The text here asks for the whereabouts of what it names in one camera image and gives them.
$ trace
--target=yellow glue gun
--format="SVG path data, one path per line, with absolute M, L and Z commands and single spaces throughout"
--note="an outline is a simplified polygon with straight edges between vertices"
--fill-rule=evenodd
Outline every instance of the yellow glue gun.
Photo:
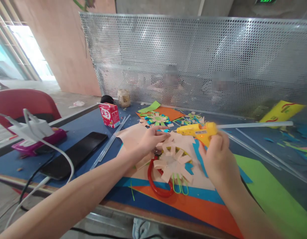
M 177 128 L 177 133 L 182 135 L 192 135 L 201 141 L 206 147 L 209 147 L 211 136 L 217 134 L 216 124 L 207 122 L 204 126 L 201 124 L 190 124 Z

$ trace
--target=red chair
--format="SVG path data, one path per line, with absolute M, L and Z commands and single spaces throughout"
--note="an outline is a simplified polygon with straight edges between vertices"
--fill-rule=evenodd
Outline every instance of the red chair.
M 24 108 L 28 109 L 39 119 L 46 120 L 48 123 L 61 118 L 54 100 L 48 94 L 42 91 L 31 89 L 12 89 L 0 91 L 1 114 L 5 114 L 18 122 L 24 123 Z M 11 126 L 10 122 L 1 116 L 0 124 L 6 129 Z

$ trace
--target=blue table surface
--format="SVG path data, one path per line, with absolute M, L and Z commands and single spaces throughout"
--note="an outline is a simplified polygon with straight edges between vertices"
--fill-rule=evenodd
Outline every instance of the blue table surface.
M 130 127 L 136 123 L 138 123 L 139 117 L 136 115 L 136 111 L 139 109 L 145 108 L 146 105 L 141 106 L 140 104 L 133 103 L 131 107 L 123 110 L 119 108 L 119 113 L 121 117 L 127 116 L 130 114 L 130 118 L 125 123 L 124 128 Z M 205 114 L 202 113 L 201 116 L 204 116 L 206 121 L 215 122 L 217 124 L 233 124 L 233 123 L 247 123 L 252 122 L 250 120 L 243 120 L 228 116 L 219 116 L 214 114 Z M 75 143 L 80 141 L 90 132 L 100 132 L 108 135 L 108 138 L 112 136 L 116 129 L 112 129 L 107 127 L 103 124 L 102 116 L 99 109 L 95 109 L 65 125 L 60 127 L 64 130 L 68 130 L 67 139 L 63 143 L 56 145 L 60 149 L 66 151 L 68 148 L 73 146 Z M 257 145 L 253 142 L 248 140 L 245 136 L 243 136 L 237 130 L 230 128 L 226 129 L 230 131 L 232 135 L 238 137 L 239 139 L 243 140 L 250 146 L 254 147 L 261 153 L 269 156 L 263 150 L 261 150 Z M 262 128 L 243 128 L 241 129 L 244 133 L 251 136 L 253 139 L 258 141 L 264 147 L 266 147 L 269 151 L 280 157 L 281 159 L 285 160 L 288 164 L 293 166 L 295 169 L 301 171 L 303 174 L 307 174 L 307 162 L 292 148 L 289 147 L 281 147 L 276 144 L 276 142 L 281 142 L 283 135 L 276 129 L 271 129 L 267 127 Z M 301 139 L 300 135 L 296 132 L 293 132 L 296 138 Z M 275 141 L 275 143 L 269 142 L 264 138 L 268 137 Z M 301 140 L 301 146 L 307 146 L 307 141 Z M 114 158 L 120 150 L 121 147 L 121 140 L 119 138 L 115 139 L 114 143 L 112 144 L 111 148 L 107 152 L 106 156 L 104 157 L 102 163 L 105 163 L 112 158 Z M 106 146 L 106 142 L 95 152 L 95 154 L 79 169 L 77 169 L 74 173 L 74 178 L 86 173 L 91 168 L 92 164 L 101 153 L 101 151 Z M 239 154 L 245 157 L 253 158 L 260 160 L 265 167 L 279 180 L 279 182 L 286 188 L 286 190 L 306 209 L 307 211 L 307 184 L 301 181 L 300 179 L 294 177 L 293 175 L 289 174 L 284 170 L 277 170 L 270 164 L 262 161 L 258 156 L 254 155 L 253 153 L 249 152 L 248 150 L 244 149 L 242 146 L 238 145 L 235 142 L 230 141 L 230 149 L 233 153 Z M 6 155 L 0 157 L 0 174 L 15 177 L 23 180 L 28 180 L 29 177 L 33 174 L 33 172 L 42 164 L 44 163 L 50 155 L 40 155 L 36 157 L 28 157 L 25 159 L 19 158 L 19 153 L 16 151 L 11 151 Z M 34 182 L 40 182 L 45 176 L 38 174 L 34 178 Z M 67 179 L 63 181 L 56 181 L 50 180 L 48 185 L 60 188 L 65 185 Z M 172 208 L 164 203 L 161 203 L 157 200 L 154 200 L 146 195 L 141 193 L 134 192 L 135 194 L 135 201 L 132 199 L 131 190 L 130 188 L 126 187 L 115 187 L 113 190 L 107 195 L 106 199 L 117 201 L 120 203 L 140 207 L 149 211 L 154 211 L 157 213 L 165 214 L 168 216 L 173 216 L 180 218 L 182 220 L 192 221 L 195 223 L 205 224 L 202 221 L 189 216 L 175 208 Z

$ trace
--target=table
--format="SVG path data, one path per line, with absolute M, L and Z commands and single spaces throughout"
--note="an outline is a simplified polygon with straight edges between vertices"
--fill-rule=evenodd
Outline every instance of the table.
M 121 117 L 127 116 L 128 114 L 131 115 L 129 120 L 126 122 L 124 128 L 134 125 L 138 122 L 137 120 L 139 119 L 139 117 L 135 114 L 135 112 L 144 107 L 146 106 L 141 106 L 138 103 L 134 103 L 126 110 L 119 108 Z M 108 135 L 109 138 L 111 137 L 111 135 L 115 132 L 115 129 L 104 126 L 100 110 L 97 108 L 97 105 L 93 106 L 82 113 L 79 113 L 75 116 L 71 116 L 69 119 L 61 119 L 51 124 L 52 126 L 61 127 L 62 129 L 69 131 L 67 133 L 67 140 L 60 145 L 57 145 L 60 149 L 66 151 L 69 147 L 77 143 L 79 140 L 84 138 L 92 131 L 105 133 Z M 205 119 L 207 121 L 214 121 L 217 124 L 251 122 L 250 120 L 243 120 L 215 114 L 203 113 L 203 115 L 205 116 Z M 230 130 L 234 136 L 241 138 L 241 134 L 235 129 L 228 130 Z M 279 149 L 276 147 L 276 144 L 272 144 L 263 140 L 263 137 L 269 137 L 273 140 L 279 139 L 281 136 L 279 131 L 270 128 L 261 128 L 260 130 L 258 128 L 246 128 L 243 129 L 243 131 L 248 135 L 251 135 L 253 138 L 259 140 L 261 144 L 264 145 L 268 150 L 272 151 L 275 154 L 279 153 L 279 156 L 281 155 Z M 105 163 L 108 160 L 114 158 L 117 155 L 121 144 L 122 142 L 120 139 L 115 139 L 113 145 L 106 154 L 102 163 Z M 80 169 L 78 169 L 74 173 L 74 178 L 82 175 L 90 169 L 93 162 L 103 150 L 105 145 L 106 143 L 102 145 L 95 152 L 95 154 Z M 235 154 L 260 160 L 257 156 L 245 150 L 243 147 L 234 142 L 231 142 L 230 149 Z M 9 151 L 9 145 L 0 149 L 0 181 L 19 189 L 23 187 L 30 175 L 39 167 L 40 163 L 45 162 L 49 158 L 49 155 L 41 155 L 33 158 L 19 159 L 18 152 Z M 301 160 L 300 156 L 297 155 L 291 148 L 285 148 L 282 154 L 285 155 L 285 157 L 291 157 L 292 159 L 297 159 L 298 161 Z M 288 192 L 291 193 L 292 196 L 307 210 L 307 184 L 295 178 L 289 173 L 279 171 L 273 166 L 267 164 L 266 162 L 261 162 L 279 180 L 279 182 L 288 190 Z M 45 176 L 37 175 L 33 181 L 35 183 L 38 183 L 44 177 Z M 41 196 L 46 197 L 58 188 L 65 185 L 65 183 L 66 180 L 51 180 L 48 185 L 42 188 L 38 193 Z M 150 197 L 142 195 L 141 193 L 134 192 L 134 194 L 136 198 L 135 202 L 132 200 L 131 191 L 129 188 L 115 187 L 106 196 L 105 200 L 103 200 L 100 205 L 113 210 L 118 210 L 127 214 L 131 214 L 136 217 L 142 217 L 147 220 L 157 221 L 159 223 L 204 234 L 210 237 L 233 238 L 229 234 L 222 232 L 214 227 L 206 226 L 206 223 L 201 222 L 200 220 L 191 217 L 179 210 L 176 210 L 166 204 L 163 204 Z

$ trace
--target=orange paper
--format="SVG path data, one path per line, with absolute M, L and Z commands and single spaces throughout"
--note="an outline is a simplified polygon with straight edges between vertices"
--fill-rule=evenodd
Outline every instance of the orange paper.
M 233 216 L 225 205 L 175 193 L 169 198 L 162 198 L 157 196 L 149 186 L 137 186 L 133 187 L 133 189 L 183 211 L 235 237 L 243 238 Z
M 156 112 L 159 112 L 160 115 L 165 115 L 165 116 L 168 116 L 169 117 L 169 120 L 170 121 L 174 121 L 178 118 L 181 118 L 183 116 L 185 116 L 185 114 L 179 112 L 179 111 L 176 111 L 172 108 L 167 108 L 167 107 L 162 107 L 162 106 L 159 106 L 156 110 L 154 110 Z

